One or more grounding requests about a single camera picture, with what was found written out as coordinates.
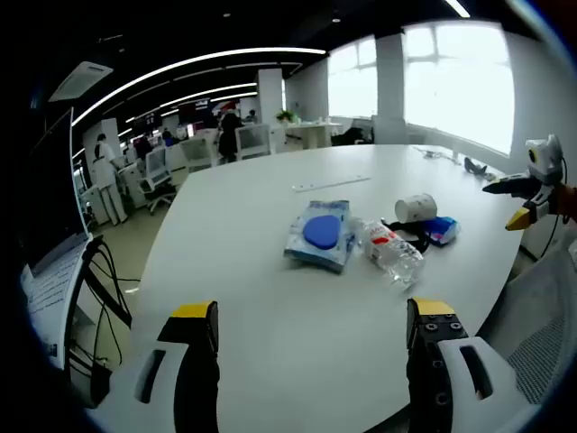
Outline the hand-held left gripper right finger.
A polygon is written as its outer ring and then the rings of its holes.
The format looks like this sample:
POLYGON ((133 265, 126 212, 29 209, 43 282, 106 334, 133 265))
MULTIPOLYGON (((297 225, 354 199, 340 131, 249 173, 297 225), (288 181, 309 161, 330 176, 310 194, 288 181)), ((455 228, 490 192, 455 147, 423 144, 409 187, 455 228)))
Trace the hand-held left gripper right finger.
POLYGON ((540 407, 508 362, 440 300, 407 304, 410 432, 520 432, 540 407))

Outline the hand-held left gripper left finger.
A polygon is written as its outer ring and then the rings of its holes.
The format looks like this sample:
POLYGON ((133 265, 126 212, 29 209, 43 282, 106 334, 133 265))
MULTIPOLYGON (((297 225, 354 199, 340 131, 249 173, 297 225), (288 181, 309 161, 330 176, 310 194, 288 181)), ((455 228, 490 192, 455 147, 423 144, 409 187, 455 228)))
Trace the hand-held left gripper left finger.
POLYGON ((103 432, 216 432, 218 304, 184 304, 112 373, 90 411, 103 432))

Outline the person's right hand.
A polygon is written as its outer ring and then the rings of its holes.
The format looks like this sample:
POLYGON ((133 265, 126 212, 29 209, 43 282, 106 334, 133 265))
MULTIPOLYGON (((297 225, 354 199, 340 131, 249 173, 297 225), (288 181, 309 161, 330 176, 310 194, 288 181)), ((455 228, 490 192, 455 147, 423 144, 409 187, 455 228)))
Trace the person's right hand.
POLYGON ((555 189, 557 214, 563 217, 565 224, 577 219, 576 195, 576 188, 572 186, 562 184, 555 189))

